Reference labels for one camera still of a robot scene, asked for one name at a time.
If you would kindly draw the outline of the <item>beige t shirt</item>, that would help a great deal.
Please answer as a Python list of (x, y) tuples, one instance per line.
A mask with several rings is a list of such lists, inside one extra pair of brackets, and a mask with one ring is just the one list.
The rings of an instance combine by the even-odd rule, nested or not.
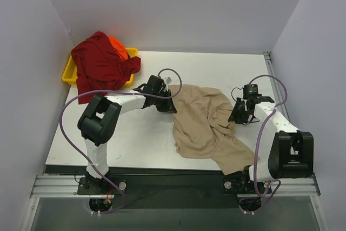
[(176, 151), (188, 159), (212, 159), (228, 175), (250, 166), (255, 154), (235, 136), (233, 107), (216, 88), (184, 84), (169, 88), (176, 108), (172, 134)]

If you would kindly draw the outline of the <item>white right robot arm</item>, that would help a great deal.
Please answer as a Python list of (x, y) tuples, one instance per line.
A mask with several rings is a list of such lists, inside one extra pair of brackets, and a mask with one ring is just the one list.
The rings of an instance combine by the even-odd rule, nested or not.
[(228, 121), (248, 125), (257, 120), (262, 124), (256, 140), (254, 163), (249, 166), (248, 174), (239, 179), (242, 190), (252, 192), (259, 182), (311, 177), (313, 135), (292, 125), (271, 97), (258, 92), (258, 85), (246, 84), (242, 90), (243, 97), (235, 99)]

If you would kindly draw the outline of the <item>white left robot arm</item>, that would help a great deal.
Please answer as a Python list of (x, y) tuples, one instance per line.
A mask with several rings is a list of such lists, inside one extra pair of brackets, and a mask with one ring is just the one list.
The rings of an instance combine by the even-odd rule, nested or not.
[(85, 140), (87, 157), (91, 160), (86, 168), (86, 177), (91, 179), (90, 188), (95, 193), (103, 194), (109, 189), (109, 181), (104, 177), (109, 172), (107, 142), (115, 132), (119, 116), (152, 105), (162, 113), (177, 113), (169, 90), (170, 83), (169, 77), (152, 75), (147, 83), (128, 93), (116, 96), (96, 94), (92, 97), (77, 128)]

